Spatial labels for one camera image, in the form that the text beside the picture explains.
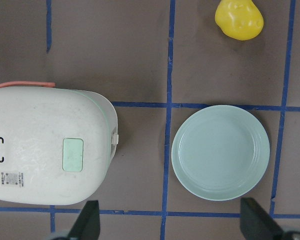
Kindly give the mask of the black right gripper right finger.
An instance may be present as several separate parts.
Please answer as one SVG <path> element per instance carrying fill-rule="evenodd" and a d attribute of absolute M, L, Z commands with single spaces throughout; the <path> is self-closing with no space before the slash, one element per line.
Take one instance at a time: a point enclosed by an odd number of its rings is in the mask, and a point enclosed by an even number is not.
<path fill-rule="evenodd" d="M 240 231 L 245 240 L 280 240 L 283 229 L 252 197 L 240 199 Z"/>

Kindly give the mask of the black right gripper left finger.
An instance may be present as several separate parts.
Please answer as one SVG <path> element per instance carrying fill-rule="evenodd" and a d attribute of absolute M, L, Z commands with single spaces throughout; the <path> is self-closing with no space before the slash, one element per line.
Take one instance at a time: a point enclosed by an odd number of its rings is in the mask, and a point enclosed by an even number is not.
<path fill-rule="evenodd" d="M 101 232 L 98 200 L 89 200 L 69 231 L 69 240 L 98 240 Z"/>

